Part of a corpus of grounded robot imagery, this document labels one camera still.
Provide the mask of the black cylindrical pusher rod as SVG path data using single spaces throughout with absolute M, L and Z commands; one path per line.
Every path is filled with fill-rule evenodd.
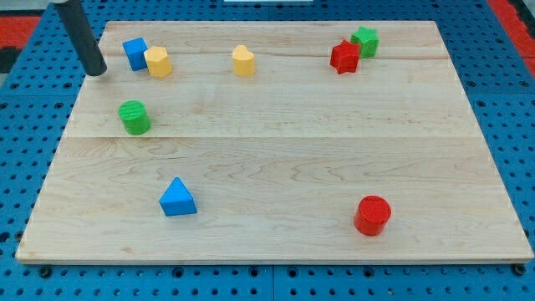
M 71 40 L 84 71 L 89 76 L 100 76 L 107 70 L 96 37 L 80 0 L 52 1 Z

